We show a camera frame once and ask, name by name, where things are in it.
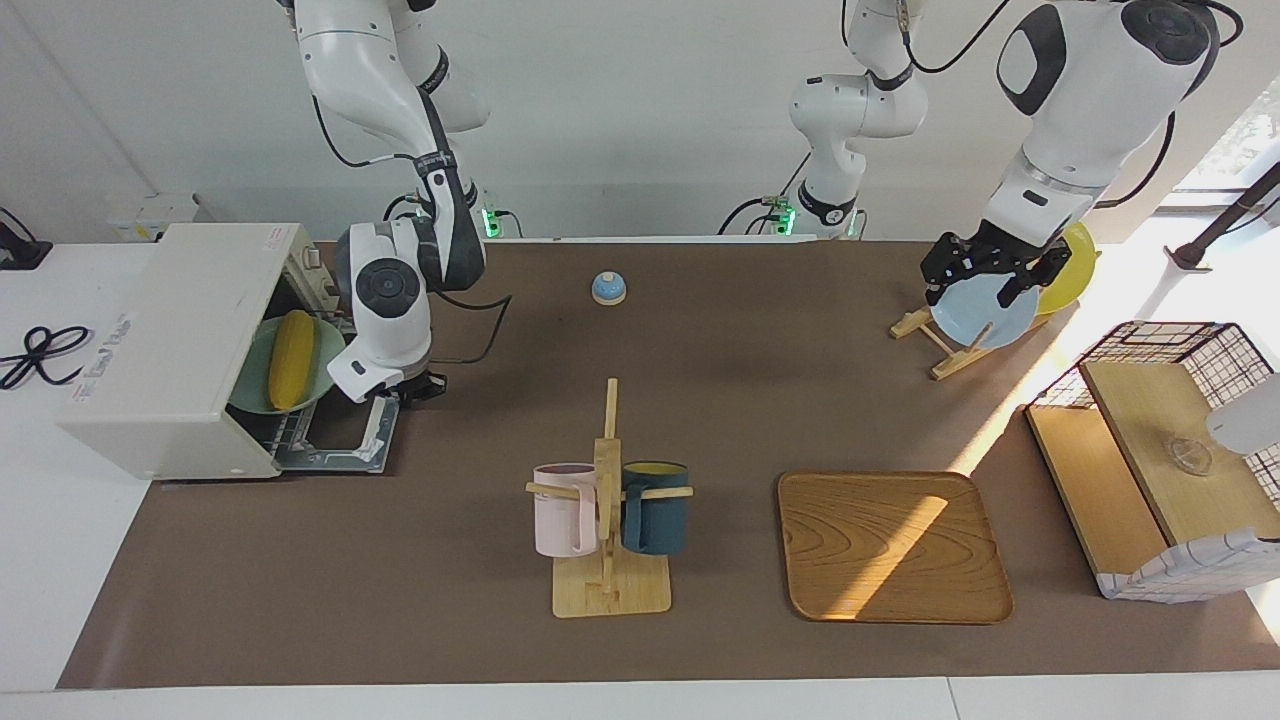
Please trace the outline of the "black slanted pole stand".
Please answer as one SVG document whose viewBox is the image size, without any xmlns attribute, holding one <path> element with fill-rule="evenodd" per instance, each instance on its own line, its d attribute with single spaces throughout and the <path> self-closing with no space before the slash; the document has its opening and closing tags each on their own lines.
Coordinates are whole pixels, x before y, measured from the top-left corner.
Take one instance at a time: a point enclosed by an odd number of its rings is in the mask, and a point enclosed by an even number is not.
<svg viewBox="0 0 1280 720">
<path fill-rule="evenodd" d="M 1254 183 L 1215 218 L 1197 237 L 1176 247 L 1165 249 L 1171 266 L 1178 272 L 1204 273 L 1202 265 L 1208 249 L 1225 234 L 1244 229 L 1280 206 L 1280 160 L 1276 160 Z"/>
</svg>

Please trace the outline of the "wooden mug tree stand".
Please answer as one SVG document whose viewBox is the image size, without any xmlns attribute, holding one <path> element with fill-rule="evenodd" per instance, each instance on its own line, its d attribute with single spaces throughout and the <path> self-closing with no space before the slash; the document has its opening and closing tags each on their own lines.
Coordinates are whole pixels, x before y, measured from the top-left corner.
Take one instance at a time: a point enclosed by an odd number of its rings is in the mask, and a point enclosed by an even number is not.
<svg viewBox="0 0 1280 720">
<path fill-rule="evenodd" d="M 550 610 L 558 619 L 666 612 L 672 605 L 668 560 L 623 546 L 623 462 L 617 436 L 620 383 L 605 387 L 602 437 L 591 462 L 536 468 L 526 492 L 572 503 L 570 555 L 552 555 Z"/>
</svg>

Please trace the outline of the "pink mug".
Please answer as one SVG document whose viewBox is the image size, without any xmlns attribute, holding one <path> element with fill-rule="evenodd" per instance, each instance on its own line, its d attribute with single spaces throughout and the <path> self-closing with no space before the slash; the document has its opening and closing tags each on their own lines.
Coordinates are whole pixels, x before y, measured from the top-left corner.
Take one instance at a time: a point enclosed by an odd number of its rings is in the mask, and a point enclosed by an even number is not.
<svg viewBox="0 0 1280 720">
<path fill-rule="evenodd" d="M 589 556 L 599 548 L 596 469 L 589 462 L 553 462 L 532 470 L 539 486 L 568 489 L 568 497 L 534 495 L 534 546 L 552 559 Z"/>
</svg>

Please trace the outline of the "white cylinder object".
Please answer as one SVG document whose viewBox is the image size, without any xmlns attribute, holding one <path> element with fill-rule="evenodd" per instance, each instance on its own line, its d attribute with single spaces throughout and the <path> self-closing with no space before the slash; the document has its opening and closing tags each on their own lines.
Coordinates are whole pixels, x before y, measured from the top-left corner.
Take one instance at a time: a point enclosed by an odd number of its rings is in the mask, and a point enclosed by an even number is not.
<svg viewBox="0 0 1280 720">
<path fill-rule="evenodd" d="M 1280 443 L 1280 373 L 1213 409 L 1204 424 L 1215 443 L 1240 456 Z"/>
</svg>

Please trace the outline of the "pale green round plate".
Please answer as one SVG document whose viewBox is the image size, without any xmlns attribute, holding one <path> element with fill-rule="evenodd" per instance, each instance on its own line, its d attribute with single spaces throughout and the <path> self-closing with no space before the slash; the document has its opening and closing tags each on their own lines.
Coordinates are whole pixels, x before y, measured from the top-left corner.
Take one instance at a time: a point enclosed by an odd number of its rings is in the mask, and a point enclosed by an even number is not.
<svg viewBox="0 0 1280 720">
<path fill-rule="evenodd" d="M 301 392 L 292 405 L 278 407 L 271 400 L 271 365 L 278 331 L 284 325 L 298 325 L 301 319 L 312 323 L 311 359 L 306 363 Z M 343 334 L 329 322 L 297 310 L 283 316 L 266 319 L 253 332 L 248 354 L 230 392 L 229 404 L 244 413 L 282 415 L 317 402 L 333 386 L 326 365 L 346 348 Z"/>
</svg>

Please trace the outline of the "dark blue mug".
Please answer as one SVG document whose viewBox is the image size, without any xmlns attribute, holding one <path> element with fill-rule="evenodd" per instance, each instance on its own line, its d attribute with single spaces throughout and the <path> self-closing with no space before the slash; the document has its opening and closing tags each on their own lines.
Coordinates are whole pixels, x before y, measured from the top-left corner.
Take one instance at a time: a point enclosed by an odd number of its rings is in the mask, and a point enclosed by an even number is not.
<svg viewBox="0 0 1280 720">
<path fill-rule="evenodd" d="M 634 553 L 671 556 L 687 543 L 686 498 L 644 498 L 648 489 L 690 487 L 689 468 L 669 461 L 635 461 L 622 466 L 622 544 Z"/>
</svg>

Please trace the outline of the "yellow plate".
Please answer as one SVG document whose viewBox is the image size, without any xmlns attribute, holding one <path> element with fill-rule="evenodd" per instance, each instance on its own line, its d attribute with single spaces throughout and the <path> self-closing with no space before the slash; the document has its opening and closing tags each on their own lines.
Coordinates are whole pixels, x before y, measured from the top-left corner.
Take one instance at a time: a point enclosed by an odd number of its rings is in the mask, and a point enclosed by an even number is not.
<svg viewBox="0 0 1280 720">
<path fill-rule="evenodd" d="M 1076 301 L 1091 283 L 1100 252 L 1083 222 L 1069 225 L 1062 238 L 1071 256 L 1055 281 L 1039 295 L 1037 316 L 1048 316 Z"/>
</svg>

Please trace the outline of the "wooden serving tray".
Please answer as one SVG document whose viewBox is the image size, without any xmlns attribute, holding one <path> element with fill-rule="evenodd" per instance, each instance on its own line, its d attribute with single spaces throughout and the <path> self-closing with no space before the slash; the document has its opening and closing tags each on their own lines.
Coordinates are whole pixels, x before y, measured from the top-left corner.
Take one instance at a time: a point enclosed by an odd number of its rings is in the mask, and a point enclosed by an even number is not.
<svg viewBox="0 0 1280 720">
<path fill-rule="evenodd" d="M 788 602 L 808 621 L 991 626 L 1014 614 L 969 477 L 787 471 L 776 498 Z"/>
</svg>

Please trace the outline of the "yellow corn cob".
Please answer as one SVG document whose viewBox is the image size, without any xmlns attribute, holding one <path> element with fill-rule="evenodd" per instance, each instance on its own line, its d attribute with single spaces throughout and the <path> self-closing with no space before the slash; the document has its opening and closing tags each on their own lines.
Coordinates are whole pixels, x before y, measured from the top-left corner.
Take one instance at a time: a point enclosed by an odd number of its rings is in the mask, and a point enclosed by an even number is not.
<svg viewBox="0 0 1280 720">
<path fill-rule="evenodd" d="M 276 325 L 266 379 L 268 401 L 273 410 L 289 410 L 306 398 L 315 337 L 315 320 L 302 310 L 287 313 Z"/>
</svg>

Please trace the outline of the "wooden plate rack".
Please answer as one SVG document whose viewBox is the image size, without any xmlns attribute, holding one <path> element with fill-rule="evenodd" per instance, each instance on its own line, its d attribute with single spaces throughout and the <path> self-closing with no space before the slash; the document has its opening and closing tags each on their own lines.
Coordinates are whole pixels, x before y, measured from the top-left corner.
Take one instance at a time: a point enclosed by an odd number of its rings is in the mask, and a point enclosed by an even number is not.
<svg viewBox="0 0 1280 720">
<path fill-rule="evenodd" d="M 943 359 L 929 369 L 931 378 L 933 380 L 945 380 L 973 366 L 997 350 L 988 341 L 988 337 L 993 333 L 993 323 L 987 323 L 972 342 L 955 345 L 951 340 L 943 338 L 943 328 L 934 319 L 932 310 L 929 307 L 919 307 L 915 311 L 904 314 L 893 323 L 888 328 L 888 336 L 893 340 L 901 340 L 916 332 L 923 333 L 943 354 Z"/>
</svg>

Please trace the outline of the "black desk clamp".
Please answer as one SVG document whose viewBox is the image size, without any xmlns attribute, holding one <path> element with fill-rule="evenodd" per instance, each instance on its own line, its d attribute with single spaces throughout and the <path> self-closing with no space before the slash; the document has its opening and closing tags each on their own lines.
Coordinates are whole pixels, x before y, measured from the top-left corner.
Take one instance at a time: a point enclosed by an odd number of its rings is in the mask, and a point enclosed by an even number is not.
<svg viewBox="0 0 1280 720">
<path fill-rule="evenodd" d="M 37 238 L 18 215 L 0 205 L 0 270 L 35 270 L 52 247 L 52 242 Z"/>
</svg>

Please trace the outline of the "small clear glass bowl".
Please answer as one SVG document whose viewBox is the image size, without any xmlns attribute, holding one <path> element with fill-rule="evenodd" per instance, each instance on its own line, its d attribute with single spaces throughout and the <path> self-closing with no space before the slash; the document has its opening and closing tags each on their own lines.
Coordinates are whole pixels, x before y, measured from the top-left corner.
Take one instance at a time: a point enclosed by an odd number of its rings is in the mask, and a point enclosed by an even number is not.
<svg viewBox="0 0 1280 720">
<path fill-rule="evenodd" d="M 1213 451 L 1198 439 L 1172 436 L 1164 447 L 1172 464 L 1188 475 L 1208 477 L 1213 470 Z"/>
</svg>

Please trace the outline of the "cream toaster oven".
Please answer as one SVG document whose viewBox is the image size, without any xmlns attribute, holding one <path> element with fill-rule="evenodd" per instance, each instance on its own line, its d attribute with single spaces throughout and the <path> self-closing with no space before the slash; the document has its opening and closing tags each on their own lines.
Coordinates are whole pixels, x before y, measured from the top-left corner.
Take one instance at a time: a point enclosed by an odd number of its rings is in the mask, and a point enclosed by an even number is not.
<svg viewBox="0 0 1280 720">
<path fill-rule="evenodd" d="M 353 448 L 319 448 L 316 406 L 255 415 L 232 395 L 289 309 L 355 333 L 337 283 L 298 223 L 178 223 L 157 242 L 56 425 L 141 480 L 257 480 L 287 471 L 379 473 L 399 405 L 376 398 Z"/>
</svg>

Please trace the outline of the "light blue plate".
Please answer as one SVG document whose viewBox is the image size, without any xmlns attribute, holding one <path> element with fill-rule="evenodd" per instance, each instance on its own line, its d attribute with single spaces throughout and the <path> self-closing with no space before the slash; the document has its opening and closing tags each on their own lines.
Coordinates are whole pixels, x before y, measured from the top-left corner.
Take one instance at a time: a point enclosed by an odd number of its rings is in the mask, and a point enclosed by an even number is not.
<svg viewBox="0 0 1280 720">
<path fill-rule="evenodd" d="M 950 286 L 940 302 L 932 307 L 942 332 L 952 341 L 966 345 L 987 323 L 993 323 L 988 341 L 997 348 L 1021 338 L 1036 319 L 1041 287 L 1023 293 L 1011 307 L 1004 309 L 996 300 L 997 292 L 1010 278 L 979 274 Z"/>
</svg>

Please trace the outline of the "brown table mat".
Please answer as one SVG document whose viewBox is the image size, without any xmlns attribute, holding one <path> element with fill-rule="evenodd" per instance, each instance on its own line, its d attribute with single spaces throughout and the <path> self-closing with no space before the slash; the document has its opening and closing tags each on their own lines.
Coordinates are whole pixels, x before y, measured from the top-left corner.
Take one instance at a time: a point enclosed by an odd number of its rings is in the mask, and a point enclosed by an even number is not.
<svg viewBox="0 0 1280 720">
<path fill-rule="evenodd" d="M 152 486 L 60 688 L 1280 670 L 1244 594 L 1103 600 L 1011 398 L 1042 333 L 933 382 L 915 243 L 506 245 L 475 299 L 511 295 L 486 360 L 406 413 L 389 469 Z M 618 272 L 627 297 L 595 304 Z M 608 378 L 626 457 L 686 464 L 668 612 L 559 620 L 524 491 L 588 459 Z M 785 589 L 786 471 L 966 473 L 1012 616 L 992 626 L 810 623 Z"/>
</svg>

